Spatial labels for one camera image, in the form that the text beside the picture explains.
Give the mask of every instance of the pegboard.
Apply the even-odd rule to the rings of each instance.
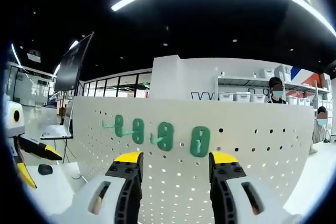
[[[144,122],[144,142],[104,129],[122,115],[125,132]],[[140,98],[76,97],[74,139],[69,147],[90,180],[104,174],[122,153],[144,152],[139,222],[214,223],[208,156],[191,154],[192,131],[210,130],[208,151],[234,155],[245,173],[271,188],[284,204],[300,178],[311,144],[313,109],[270,103],[222,103]],[[151,144],[160,123],[174,127],[171,151]]]

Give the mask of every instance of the person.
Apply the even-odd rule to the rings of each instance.
[[[286,104],[286,102],[281,98],[284,92],[284,87],[280,78],[272,77],[271,79],[269,79],[268,85],[270,90],[270,99],[268,99],[266,103]]]
[[[309,155],[313,155],[317,152],[313,148],[313,144],[317,144],[324,140],[326,134],[326,128],[324,127],[327,124],[327,110],[325,107],[321,106],[317,109],[317,116],[314,123],[314,130],[312,134],[312,142],[309,149]]]

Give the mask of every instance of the yellow robot part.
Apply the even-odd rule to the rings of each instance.
[[[29,174],[27,167],[24,163],[18,163],[16,164],[19,174],[22,178],[22,180],[27,183],[28,186],[30,186],[33,189],[36,189],[37,186],[35,184],[35,182],[33,181],[31,175]]]
[[[59,155],[58,152],[52,146],[50,146],[50,145],[46,144],[45,150],[46,151],[50,151],[50,152],[54,153],[55,155],[57,155],[57,156],[59,156],[59,157],[62,158],[62,156]]]
[[[128,152],[125,154],[121,154],[119,157],[117,157],[114,161],[119,161],[119,162],[129,162],[129,163],[137,163],[139,155],[142,152]]]
[[[212,155],[214,157],[215,164],[238,162],[234,156],[223,152],[212,152]]]

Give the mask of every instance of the shelf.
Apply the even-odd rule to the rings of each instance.
[[[244,78],[244,77],[218,77],[219,85],[226,86],[246,86],[254,88],[268,88],[268,80],[262,78]],[[315,93],[315,87],[285,82],[285,89],[298,92]],[[318,88],[320,94],[331,93],[329,90]]]

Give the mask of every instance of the laptop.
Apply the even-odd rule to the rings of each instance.
[[[54,139],[69,139],[72,138],[70,133],[70,122],[72,118],[72,101],[68,102],[68,107],[65,111],[64,122],[62,125],[48,125],[43,129],[41,136],[42,140]]]

